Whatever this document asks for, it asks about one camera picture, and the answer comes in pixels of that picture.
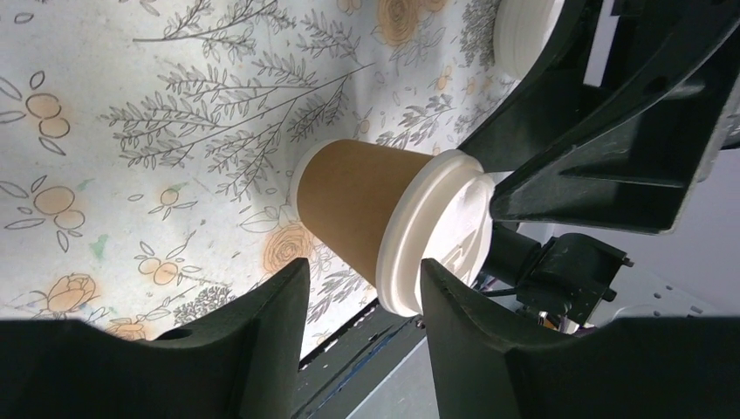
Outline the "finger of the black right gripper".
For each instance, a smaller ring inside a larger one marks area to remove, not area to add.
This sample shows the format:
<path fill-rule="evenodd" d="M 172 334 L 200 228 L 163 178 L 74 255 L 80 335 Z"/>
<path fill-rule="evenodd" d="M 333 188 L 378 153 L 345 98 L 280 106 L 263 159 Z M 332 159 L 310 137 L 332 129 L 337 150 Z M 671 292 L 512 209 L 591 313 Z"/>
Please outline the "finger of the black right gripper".
<path fill-rule="evenodd" d="M 736 1 L 564 1 L 534 66 L 461 145 L 501 222 L 663 234 L 739 145 Z"/>

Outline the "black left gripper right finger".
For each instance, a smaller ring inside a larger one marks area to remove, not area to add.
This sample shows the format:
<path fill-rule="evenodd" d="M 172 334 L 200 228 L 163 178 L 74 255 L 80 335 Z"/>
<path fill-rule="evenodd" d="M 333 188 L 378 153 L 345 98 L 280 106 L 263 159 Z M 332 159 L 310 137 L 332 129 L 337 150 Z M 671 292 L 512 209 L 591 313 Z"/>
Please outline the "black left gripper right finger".
<path fill-rule="evenodd" d="M 442 418 L 736 418 L 739 321 L 622 318 L 583 337 L 516 315 L 433 259 L 423 322 Z"/>

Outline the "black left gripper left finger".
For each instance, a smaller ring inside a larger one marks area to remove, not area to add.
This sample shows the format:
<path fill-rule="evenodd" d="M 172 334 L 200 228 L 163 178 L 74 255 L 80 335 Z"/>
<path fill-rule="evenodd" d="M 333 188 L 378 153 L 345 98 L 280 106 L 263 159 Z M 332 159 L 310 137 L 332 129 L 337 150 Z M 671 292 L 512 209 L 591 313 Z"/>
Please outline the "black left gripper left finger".
<path fill-rule="evenodd" d="M 257 289 L 155 340 L 78 320 L 1 324 L 4 418 L 287 418 L 310 270 L 291 261 Z"/>

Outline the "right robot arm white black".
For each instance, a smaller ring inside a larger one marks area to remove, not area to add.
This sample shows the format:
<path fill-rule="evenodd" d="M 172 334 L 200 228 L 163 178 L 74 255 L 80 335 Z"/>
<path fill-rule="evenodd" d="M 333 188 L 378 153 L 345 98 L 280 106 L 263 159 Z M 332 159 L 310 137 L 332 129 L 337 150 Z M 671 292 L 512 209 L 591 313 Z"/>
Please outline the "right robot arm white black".
<path fill-rule="evenodd" d="M 518 80 L 461 145 L 498 175 L 483 271 L 525 307 L 580 325 L 618 293 L 624 251 L 514 223 L 665 234 L 730 147 L 736 1 L 504 1 L 494 55 Z"/>

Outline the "stack of white lids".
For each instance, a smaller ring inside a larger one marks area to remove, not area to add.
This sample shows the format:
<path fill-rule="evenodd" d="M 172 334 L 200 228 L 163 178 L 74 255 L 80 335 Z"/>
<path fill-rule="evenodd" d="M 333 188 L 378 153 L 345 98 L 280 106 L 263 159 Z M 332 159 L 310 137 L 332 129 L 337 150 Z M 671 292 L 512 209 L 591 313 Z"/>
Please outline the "stack of white lids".
<path fill-rule="evenodd" d="M 564 8 L 563 0 L 503 0 L 493 29 L 495 64 L 522 80 L 545 48 Z"/>

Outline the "floral table mat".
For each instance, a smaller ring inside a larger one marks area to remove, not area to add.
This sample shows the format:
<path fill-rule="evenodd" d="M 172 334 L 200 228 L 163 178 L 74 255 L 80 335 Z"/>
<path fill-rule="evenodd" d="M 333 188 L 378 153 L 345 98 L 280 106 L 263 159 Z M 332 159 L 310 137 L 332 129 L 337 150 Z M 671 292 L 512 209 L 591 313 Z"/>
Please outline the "floral table mat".
<path fill-rule="evenodd" d="M 4 1 L 1 316 L 151 340 L 311 267 L 303 351 L 376 293 L 289 202 L 327 139 L 438 154 L 513 88 L 495 1 Z"/>

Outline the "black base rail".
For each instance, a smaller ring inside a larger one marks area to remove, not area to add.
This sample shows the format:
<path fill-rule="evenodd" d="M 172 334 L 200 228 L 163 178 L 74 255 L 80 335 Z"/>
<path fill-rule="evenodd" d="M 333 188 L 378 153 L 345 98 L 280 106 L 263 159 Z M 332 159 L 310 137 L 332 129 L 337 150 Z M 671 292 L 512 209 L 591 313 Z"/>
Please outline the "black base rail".
<path fill-rule="evenodd" d="M 425 337 L 373 300 L 299 363 L 292 418 L 346 418 Z"/>

